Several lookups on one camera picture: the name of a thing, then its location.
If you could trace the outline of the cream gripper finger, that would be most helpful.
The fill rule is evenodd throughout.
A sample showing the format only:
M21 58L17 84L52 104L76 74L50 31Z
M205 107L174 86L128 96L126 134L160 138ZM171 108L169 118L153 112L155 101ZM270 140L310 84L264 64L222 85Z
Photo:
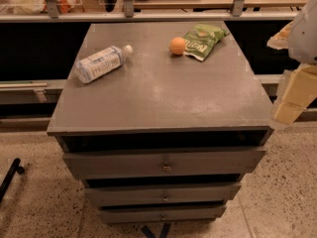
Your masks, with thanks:
M286 71L277 88L272 120L291 125L316 98L316 65L300 65L293 72Z
M270 37L266 45L275 50L288 49L288 38L290 36L292 23L285 25L278 33Z

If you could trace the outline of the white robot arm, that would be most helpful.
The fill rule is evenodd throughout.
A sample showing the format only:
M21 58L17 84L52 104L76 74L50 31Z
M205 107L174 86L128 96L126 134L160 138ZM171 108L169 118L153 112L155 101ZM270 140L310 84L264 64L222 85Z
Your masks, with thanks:
M279 130L291 125L317 98L317 0L309 0L266 45L287 49L300 62L294 71L285 71L278 84L269 126Z

